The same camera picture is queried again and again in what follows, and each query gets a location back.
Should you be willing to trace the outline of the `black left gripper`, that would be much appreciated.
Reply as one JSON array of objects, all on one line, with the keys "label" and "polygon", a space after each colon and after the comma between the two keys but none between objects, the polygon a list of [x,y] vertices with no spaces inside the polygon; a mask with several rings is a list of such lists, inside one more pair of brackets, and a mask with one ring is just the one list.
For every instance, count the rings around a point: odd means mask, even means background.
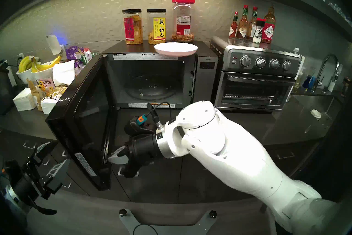
[{"label": "black left gripper", "polygon": [[15,199],[24,204],[36,204],[36,200],[41,197],[48,200],[55,195],[62,187],[64,179],[70,165],[70,159],[65,159],[61,163],[54,165],[45,176],[40,176],[38,169],[43,160],[54,150],[58,141],[50,141],[35,148],[33,156],[21,167],[16,168],[14,179],[12,179],[12,190]]}]

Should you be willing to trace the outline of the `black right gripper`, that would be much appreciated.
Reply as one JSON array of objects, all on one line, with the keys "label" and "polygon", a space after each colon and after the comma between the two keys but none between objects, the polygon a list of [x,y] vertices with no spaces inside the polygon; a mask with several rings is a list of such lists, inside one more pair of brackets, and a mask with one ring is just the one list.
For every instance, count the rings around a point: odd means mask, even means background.
[{"label": "black right gripper", "polygon": [[162,158],[156,134],[132,136],[125,144],[108,158],[108,161],[112,164],[125,165],[122,169],[125,178],[134,177],[142,166]]}]

